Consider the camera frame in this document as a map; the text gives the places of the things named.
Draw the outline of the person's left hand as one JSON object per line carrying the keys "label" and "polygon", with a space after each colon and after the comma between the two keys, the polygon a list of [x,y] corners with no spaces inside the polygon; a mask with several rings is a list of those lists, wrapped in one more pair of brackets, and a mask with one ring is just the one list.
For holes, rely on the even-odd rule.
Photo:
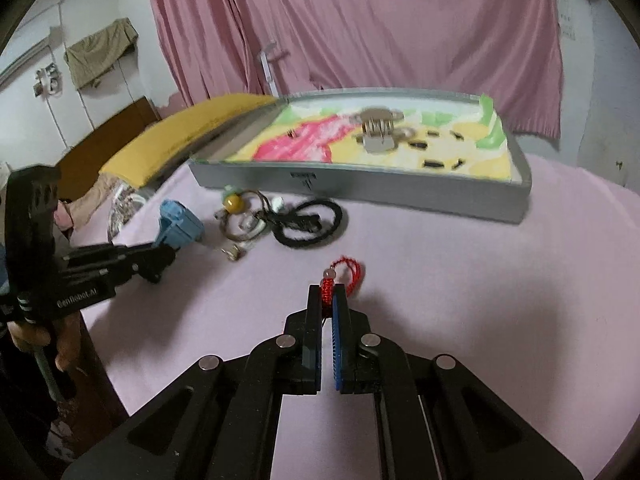
{"label": "person's left hand", "polygon": [[9,322],[9,333],[17,348],[26,351],[35,347],[53,346],[55,366],[66,372],[75,366],[81,349],[81,314],[76,312],[58,320],[49,330],[34,324]]}

